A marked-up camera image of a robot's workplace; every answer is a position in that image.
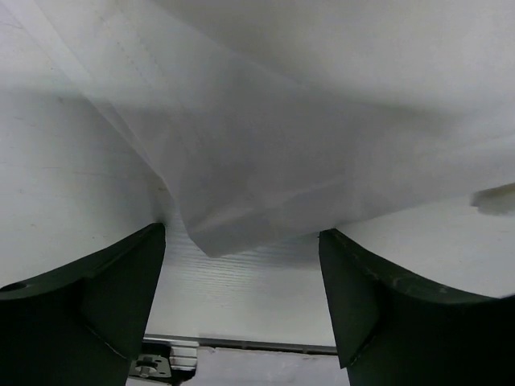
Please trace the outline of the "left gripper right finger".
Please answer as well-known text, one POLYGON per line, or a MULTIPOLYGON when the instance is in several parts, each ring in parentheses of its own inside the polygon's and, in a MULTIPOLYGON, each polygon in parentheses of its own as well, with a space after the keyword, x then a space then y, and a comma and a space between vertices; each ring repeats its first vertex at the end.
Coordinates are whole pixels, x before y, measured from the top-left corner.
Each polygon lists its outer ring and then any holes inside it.
POLYGON ((319 261, 352 385, 511 385, 514 299, 424 278, 331 229, 319 261))

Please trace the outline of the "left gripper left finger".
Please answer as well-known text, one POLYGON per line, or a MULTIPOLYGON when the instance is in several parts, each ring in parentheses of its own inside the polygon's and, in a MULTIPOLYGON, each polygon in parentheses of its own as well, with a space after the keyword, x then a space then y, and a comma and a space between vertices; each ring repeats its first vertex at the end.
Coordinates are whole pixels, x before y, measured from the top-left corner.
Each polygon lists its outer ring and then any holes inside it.
POLYGON ((3 385, 123 385, 138 358, 165 253, 154 223, 1 289, 3 385))

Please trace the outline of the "white t shirt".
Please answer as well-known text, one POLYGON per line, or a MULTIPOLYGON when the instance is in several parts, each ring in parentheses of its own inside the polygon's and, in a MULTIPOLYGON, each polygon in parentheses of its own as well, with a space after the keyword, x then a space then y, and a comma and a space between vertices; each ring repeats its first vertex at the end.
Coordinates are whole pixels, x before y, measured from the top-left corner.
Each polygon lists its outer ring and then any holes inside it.
POLYGON ((511 1, 6 8, 211 256, 513 188, 511 1))

